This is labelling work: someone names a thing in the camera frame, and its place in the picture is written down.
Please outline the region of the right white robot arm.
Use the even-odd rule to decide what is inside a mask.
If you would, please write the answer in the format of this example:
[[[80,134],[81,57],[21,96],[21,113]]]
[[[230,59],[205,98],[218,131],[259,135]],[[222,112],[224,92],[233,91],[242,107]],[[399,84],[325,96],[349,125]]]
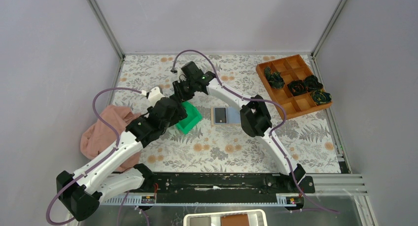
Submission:
[[[294,193],[301,188],[306,172],[283,147],[272,127],[266,104],[275,105],[275,102],[259,95],[245,97],[229,85],[221,83],[214,72],[202,72],[194,62],[187,63],[181,71],[178,80],[173,82],[174,97],[179,101],[188,101],[196,92],[202,92],[238,110],[243,131],[265,146],[274,158],[279,173],[285,176],[282,180],[284,189]]]

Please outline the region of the beige blue card holder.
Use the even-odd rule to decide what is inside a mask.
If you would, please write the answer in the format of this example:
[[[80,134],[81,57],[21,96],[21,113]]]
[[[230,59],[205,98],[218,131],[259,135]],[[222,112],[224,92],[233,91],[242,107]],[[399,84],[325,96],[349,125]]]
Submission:
[[[226,124],[215,124],[214,123],[214,114],[213,114],[213,109],[216,107],[212,107],[211,108],[211,124],[212,125],[240,125],[241,124],[241,118],[240,118],[240,113],[238,110],[236,110],[233,107],[230,106],[226,106],[226,110],[227,110],[227,123]]]

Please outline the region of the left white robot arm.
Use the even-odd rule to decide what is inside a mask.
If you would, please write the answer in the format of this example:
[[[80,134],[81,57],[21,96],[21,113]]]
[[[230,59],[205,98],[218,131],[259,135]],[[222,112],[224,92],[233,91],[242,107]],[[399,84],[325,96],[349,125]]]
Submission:
[[[182,101],[171,97],[160,98],[147,113],[132,120],[116,141],[92,161],[74,173],[61,172],[56,177],[59,200],[72,214],[73,219],[83,221],[90,217],[105,199],[109,189],[105,179],[132,155],[159,139],[167,128],[187,117]]]

